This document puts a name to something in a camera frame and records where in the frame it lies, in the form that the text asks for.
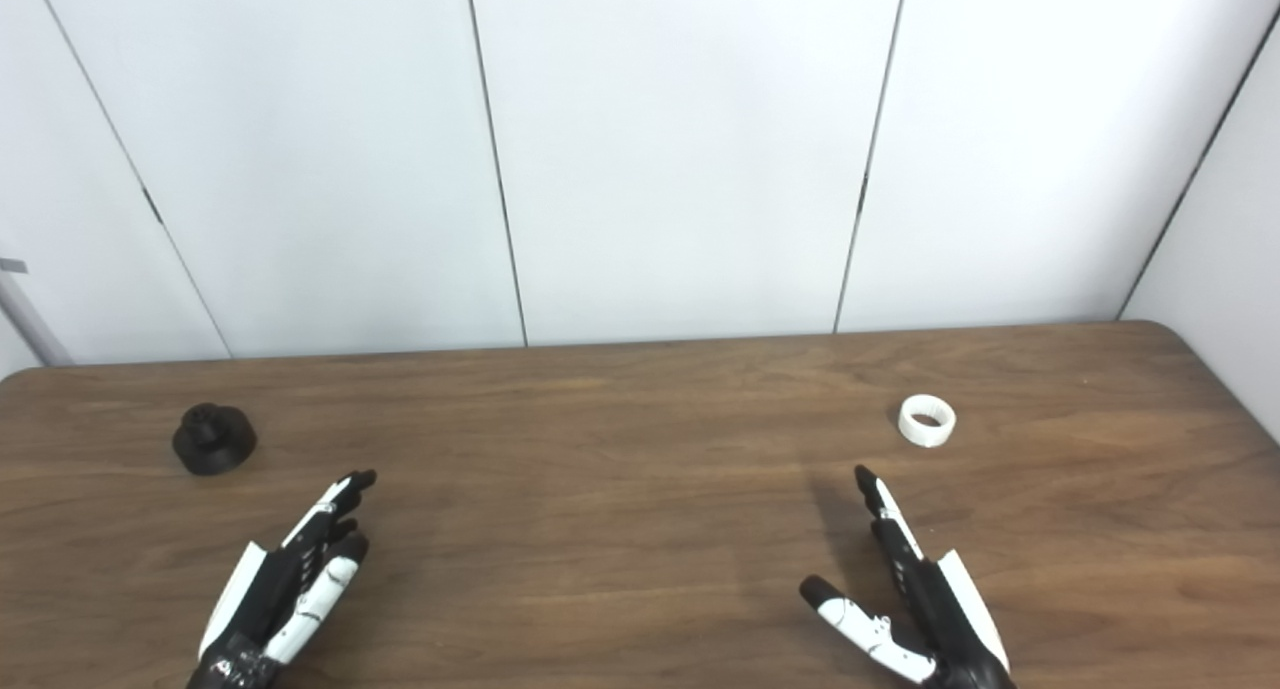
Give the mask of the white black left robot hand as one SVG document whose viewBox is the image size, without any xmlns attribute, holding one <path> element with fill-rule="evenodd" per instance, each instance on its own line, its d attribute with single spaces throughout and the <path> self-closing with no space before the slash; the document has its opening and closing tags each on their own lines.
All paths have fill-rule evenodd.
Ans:
<svg viewBox="0 0 1280 689">
<path fill-rule="evenodd" d="M 352 512 L 378 480 L 330 484 L 274 549 L 246 546 L 198 644 L 189 688 L 273 688 L 349 588 L 370 542 Z"/>
</svg>

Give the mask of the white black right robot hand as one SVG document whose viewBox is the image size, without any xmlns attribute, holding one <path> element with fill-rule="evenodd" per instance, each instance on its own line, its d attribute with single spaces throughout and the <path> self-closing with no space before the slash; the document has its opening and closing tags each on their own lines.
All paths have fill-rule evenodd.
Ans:
<svg viewBox="0 0 1280 689">
<path fill-rule="evenodd" d="M 1000 631 L 959 553 L 929 558 L 884 482 L 864 465 L 854 475 L 915 626 L 868 613 L 818 575 L 800 583 L 800 597 L 859 651 L 916 688 L 1014 688 Z"/>
</svg>

